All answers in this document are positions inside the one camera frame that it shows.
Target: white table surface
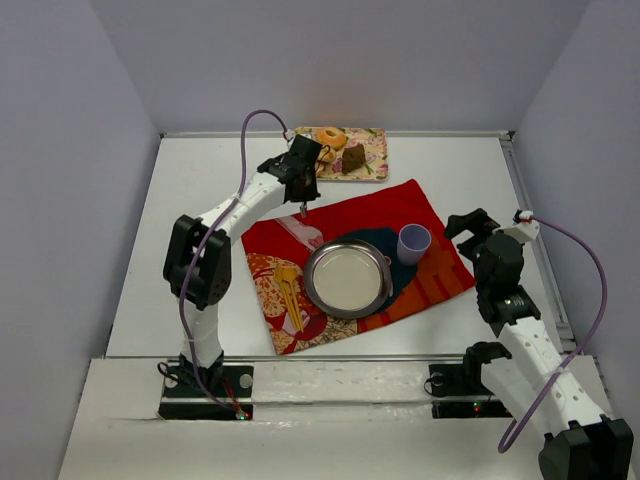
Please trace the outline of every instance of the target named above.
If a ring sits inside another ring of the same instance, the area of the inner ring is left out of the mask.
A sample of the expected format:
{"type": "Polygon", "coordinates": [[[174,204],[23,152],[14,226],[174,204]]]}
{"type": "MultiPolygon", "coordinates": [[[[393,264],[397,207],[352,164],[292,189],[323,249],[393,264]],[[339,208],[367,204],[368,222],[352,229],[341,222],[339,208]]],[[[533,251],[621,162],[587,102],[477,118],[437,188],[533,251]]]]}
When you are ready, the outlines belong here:
{"type": "MultiPolygon", "coordinates": [[[[501,455],[497,443],[509,419],[432,419],[425,362],[364,365],[363,375],[359,362],[257,363],[258,404],[284,394],[314,404],[257,405],[251,422],[211,422],[157,418],[156,360],[94,360],[59,478],[541,478],[543,439],[526,428],[501,455]],[[323,405],[332,400],[343,403],[323,405]],[[403,403],[384,403],[393,400],[403,403]]],[[[579,356],[571,370],[610,413],[593,359],[579,356]]]]}
{"type": "MultiPolygon", "coordinates": [[[[249,172],[286,149],[282,138],[249,138],[249,172]]],[[[149,187],[120,305],[109,342],[109,357],[176,356],[182,332],[175,298],[162,278],[171,229],[182,214],[200,215],[238,187],[237,137],[163,139],[149,187]]],[[[478,207],[503,225],[511,224],[518,201],[497,138],[389,136],[390,175],[383,183],[321,182],[322,197],[309,205],[329,205],[415,178],[446,224],[451,214],[478,207]]],[[[283,205],[265,218],[297,211],[283,205]]],[[[471,263],[465,265],[472,271],[471,263]]],[[[233,281],[220,303],[220,340],[228,356],[274,355],[241,242],[233,247],[233,281]]],[[[547,297],[531,246],[525,247],[522,285],[542,312],[554,344],[561,349],[556,313],[547,297]]],[[[480,341],[495,340],[478,313],[475,291],[393,325],[302,355],[406,355],[463,353],[480,341]]]]}

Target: donut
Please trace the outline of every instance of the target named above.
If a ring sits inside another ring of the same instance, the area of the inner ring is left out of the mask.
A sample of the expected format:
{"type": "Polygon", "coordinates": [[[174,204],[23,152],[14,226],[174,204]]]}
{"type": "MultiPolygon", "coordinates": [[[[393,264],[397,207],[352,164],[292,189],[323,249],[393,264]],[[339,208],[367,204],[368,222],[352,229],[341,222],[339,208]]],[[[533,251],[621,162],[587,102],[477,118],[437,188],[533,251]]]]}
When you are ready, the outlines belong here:
{"type": "Polygon", "coordinates": [[[335,127],[322,127],[316,131],[316,140],[334,150],[340,150],[347,143],[347,136],[335,127]]]}
{"type": "Polygon", "coordinates": [[[322,147],[318,154],[318,162],[333,163],[336,161],[336,151],[328,145],[322,147]]]}

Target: cable connector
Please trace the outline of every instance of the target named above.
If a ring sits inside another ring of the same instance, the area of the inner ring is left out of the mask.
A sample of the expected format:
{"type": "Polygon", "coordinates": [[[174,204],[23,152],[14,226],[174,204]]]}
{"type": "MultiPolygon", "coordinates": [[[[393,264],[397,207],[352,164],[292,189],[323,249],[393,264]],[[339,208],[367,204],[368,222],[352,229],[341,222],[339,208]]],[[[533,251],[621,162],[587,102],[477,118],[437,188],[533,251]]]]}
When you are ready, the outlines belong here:
{"type": "Polygon", "coordinates": [[[288,142],[291,142],[296,137],[295,130],[287,130],[286,132],[282,132],[282,136],[288,142]]]}
{"type": "Polygon", "coordinates": [[[518,224],[531,223],[533,220],[533,212],[531,210],[516,210],[516,214],[513,216],[513,221],[518,224]]]}

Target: gold utensil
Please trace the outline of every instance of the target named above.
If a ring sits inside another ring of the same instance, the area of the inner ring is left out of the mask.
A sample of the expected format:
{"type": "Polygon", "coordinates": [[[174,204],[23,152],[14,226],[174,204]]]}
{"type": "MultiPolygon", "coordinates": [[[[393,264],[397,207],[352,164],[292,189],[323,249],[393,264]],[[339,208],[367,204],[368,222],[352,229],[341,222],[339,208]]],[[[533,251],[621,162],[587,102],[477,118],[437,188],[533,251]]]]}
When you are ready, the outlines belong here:
{"type": "Polygon", "coordinates": [[[298,317],[298,331],[304,332],[304,324],[302,323],[302,315],[300,314],[300,306],[298,305],[298,299],[296,298],[296,289],[295,289],[295,281],[298,278],[298,272],[296,272],[295,268],[285,267],[282,270],[282,280],[289,284],[289,288],[291,289],[291,298],[293,298],[293,308],[296,311],[296,316],[298,317]]]}
{"type": "Polygon", "coordinates": [[[289,317],[291,317],[291,322],[293,323],[293,326],[296,328],[296,330],[301,332],[302,330],[300,330],[299,328],[298,319],[296,317],[296,311],[293,307],[293,302],[291,301],[291,297],[287,289],[287,283],[285,283],[282,278],[282,268],[280,267],[279,263],[276,264],[274,279],[278,284],[278,286],[280,287],[280,290],[282,290],[282,295],[284,296],[284,302],[287,306],[287,311],[289,312],[289,317]]]}

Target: gold fork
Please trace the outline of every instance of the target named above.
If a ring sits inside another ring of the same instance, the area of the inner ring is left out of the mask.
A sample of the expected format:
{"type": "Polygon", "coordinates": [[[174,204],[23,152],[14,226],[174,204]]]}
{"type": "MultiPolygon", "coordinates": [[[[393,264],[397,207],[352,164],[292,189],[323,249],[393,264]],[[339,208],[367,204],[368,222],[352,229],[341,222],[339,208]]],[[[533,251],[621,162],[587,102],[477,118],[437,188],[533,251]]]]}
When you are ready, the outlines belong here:
{"type": "Polygon", "coordinates": [[[296,312],[295,312],[295,309],[293,307],[293,302],[291,300],[291,297],[289,296],[289,291],[287,289],[287,283],[285,283],[285,281],[282,278],[282,268],[280,267],[279,263],[276,264],[276,269],[275,269],[275,272],[274,272],[274,279],[275,279],[276,283],[278,284],[278,286],[280,287],[280,290],[282,290],[282,294],[284,296],[284,302],[287,305],[287,311],[289,312],[289,317],[291,318],[291,323],[293,323],[293,326],[296,328],[296,330],[301,332],[302,330],[300,329],[300,325],[298,323],[298,318],[296,316],[296,312]]]}

